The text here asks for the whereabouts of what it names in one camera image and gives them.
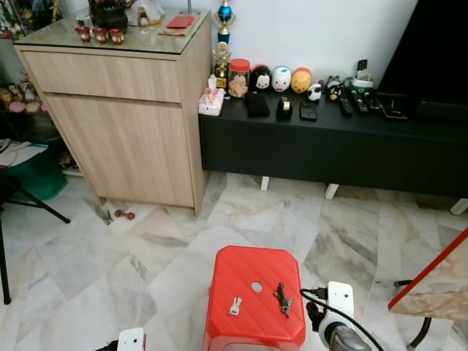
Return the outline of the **dark key bunch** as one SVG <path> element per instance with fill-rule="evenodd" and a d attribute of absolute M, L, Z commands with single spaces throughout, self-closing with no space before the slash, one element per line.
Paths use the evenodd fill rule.
<path fill-rule="evenodd" d="M 286 318 L 290 318 L 291 305 L 293 304 L 293 298 L 288 298 L 285 295 L 285 284 L 279 283 L 274 290 L 274 297 L 277 298 L 279 309 L 285 315 Z"/>

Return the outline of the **red plastic stool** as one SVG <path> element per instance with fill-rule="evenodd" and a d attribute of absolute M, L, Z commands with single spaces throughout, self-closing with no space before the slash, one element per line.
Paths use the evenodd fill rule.
<path fill-rule="evenodd" d="M 285 295 L 293 298 L 290 318 L 274 297 L 279 283 L 285 284 Z M 287 251 L 241 245 L 221 248 L 208 290 L 202 351 L 223 351 L 231 344 L 300 351 L 306 341 L 300 288 L 300 267 Z M 240 314 L 229 315 L 234 297 L 243 298 Z"/>

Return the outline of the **black table leg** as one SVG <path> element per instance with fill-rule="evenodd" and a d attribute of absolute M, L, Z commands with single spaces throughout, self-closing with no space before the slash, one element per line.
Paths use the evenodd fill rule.
<path fill-rule="evenodd" d="M 395 287 L 404 287 L 404 285 L 411 284 L 412 280 L 400 280 L 400 281 L 395 281 L 394 285 Z M 414 338 L 412 338 L 412 341 L 409 342 L 408 345 L 408 350 L 409 351 L 415 351 L 415 348 L 418 347 L 419 344 L 421 344 L 422 341 L 424 341 L 425 337 L 428 335 L 428 332 L 430 331 L 431 327 L 431 318 L 430 317 L 424 317 L 423 318 L 423 324 L 420 327 L 420 330 L 418 331 L 417 335 L 415 335 Z"/>

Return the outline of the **marble folding table top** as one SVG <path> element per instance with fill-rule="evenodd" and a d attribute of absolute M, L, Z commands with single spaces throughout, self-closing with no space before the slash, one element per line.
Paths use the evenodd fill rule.
<path fill-rule="evenodd" d="M 392 298 L 388 310 L 413 317 L 450 320 L 468 318 L 468 264 L 461 247 L 468 230 L 448 244 L 431 264 Z"/>

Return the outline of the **black tape dispenser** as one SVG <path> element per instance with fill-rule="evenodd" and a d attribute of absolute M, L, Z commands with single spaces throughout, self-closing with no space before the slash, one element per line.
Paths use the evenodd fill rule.
<path fill-rule="evenodd" d="M 288 97 L 279 97 L 276 119 L 279 121 L 288 121 L 293 116 L 293 104 L 290 102 Z"/>

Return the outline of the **black remote control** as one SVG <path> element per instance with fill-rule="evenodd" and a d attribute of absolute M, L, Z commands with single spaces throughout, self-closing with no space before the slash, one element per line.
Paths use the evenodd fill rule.
<path fill-rule="evenodd" d="M 351 89 L 349 94 L 354 101 L 355 109 L 359 113 L 361 114 L 370 113 L 370 106 L 367 100 L 365 100 L 364 94 L 358 93 L 358 91 L 356 91 L 355 89 Z"/>
<path fill-rule="evenodd" d="M 355 113 L 353 100 L 351 100 L 350 97 L 342 94 L 340 97 L 338 97 L 337 102 L 339 103 L 341 114 L 345 117 L 351 116 Z"/>

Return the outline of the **small dark animal figure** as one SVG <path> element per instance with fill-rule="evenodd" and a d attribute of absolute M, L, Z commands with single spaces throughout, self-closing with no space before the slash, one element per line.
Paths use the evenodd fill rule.
<path fill-rule="evenodd" d="M 338 75 L 328 77 L 325 87 L 328 91 L 328 100 L 336 101 L 344 93 L 344 81 Z"/>

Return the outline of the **red lidded snack jar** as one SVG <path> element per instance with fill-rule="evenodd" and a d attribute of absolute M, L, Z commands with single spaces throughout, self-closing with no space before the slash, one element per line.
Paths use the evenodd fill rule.
<path fill-rule="evenodd" d="M 241 98 L 249 90 L 251 73 L 250 61 L 234 58 L 228 64 L 227 93 L 233 98 Z"/>

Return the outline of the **small gold trophy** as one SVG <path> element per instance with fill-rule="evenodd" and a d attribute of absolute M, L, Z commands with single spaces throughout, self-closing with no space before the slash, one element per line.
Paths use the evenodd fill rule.
<path fill-rule="evenodd" d="M 215 87 L 225 89 L 227 87 L 228 64 L 230 63 L 230 46 L 226 42 L 218 42 L 213 50 Z"/>

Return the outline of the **light wood cabinet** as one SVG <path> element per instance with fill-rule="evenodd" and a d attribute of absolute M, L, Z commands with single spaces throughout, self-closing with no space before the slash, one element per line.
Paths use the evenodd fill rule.
<path fill-rule="evenodd" d="M 213 28 L 200 11 L 183 36 L 131 27 L 120 45 L 83 42 L 67 18 L 13 44 L 80 171 L 100 200 L 200 211 L 198 101 Z"/>

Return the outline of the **black television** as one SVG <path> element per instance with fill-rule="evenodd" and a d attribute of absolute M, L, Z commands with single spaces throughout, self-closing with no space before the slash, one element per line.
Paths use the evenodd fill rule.
<path fill-rule="evenodd" d="M 464 3 L 458 0 L 418 0 L 377 90 L 431 102 L 465 102 L 468 47 L 459 10 Z"/>

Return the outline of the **green bin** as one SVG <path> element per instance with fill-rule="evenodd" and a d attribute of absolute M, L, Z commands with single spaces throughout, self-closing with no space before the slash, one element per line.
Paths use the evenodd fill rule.
<path fill-rule="evenodd" d="M 21 186 L 40 200 L 52 200 L 67 186 L 57 153 L 44 144 L 30 144 L 0 156 L 0 174 L 17 178 Z"/>

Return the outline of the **red tray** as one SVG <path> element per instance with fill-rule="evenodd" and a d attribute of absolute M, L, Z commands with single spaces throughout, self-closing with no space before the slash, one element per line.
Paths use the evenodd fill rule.
<path fill-rule="evenodd" d="M 193 26 L 197 17 L 191 14 L 177 14 L 162 30 L 164 36 L 183 36 Z"/>

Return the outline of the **dark ornament pot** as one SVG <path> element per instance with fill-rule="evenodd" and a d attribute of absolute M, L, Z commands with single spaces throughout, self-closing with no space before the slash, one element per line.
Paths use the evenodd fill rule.
<path fill-rule="evenodd" d="M 91 22 L 96 27 L 126 31 L 129 20 L 127 0 L 88 0 Z"/>

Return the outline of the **cordless phone on base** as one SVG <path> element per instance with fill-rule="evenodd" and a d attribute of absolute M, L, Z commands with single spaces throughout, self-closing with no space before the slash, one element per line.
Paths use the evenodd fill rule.
<path fill-rule="evenodd" d="M 367 59 L 358 60 L 357 66 L 355 67 L 353 87 L 355 87 L 355 89 L 365 90 L 374 87 L 374 81 L 372 80 L 372 74 L 369 70 L 369 61 Z"/>

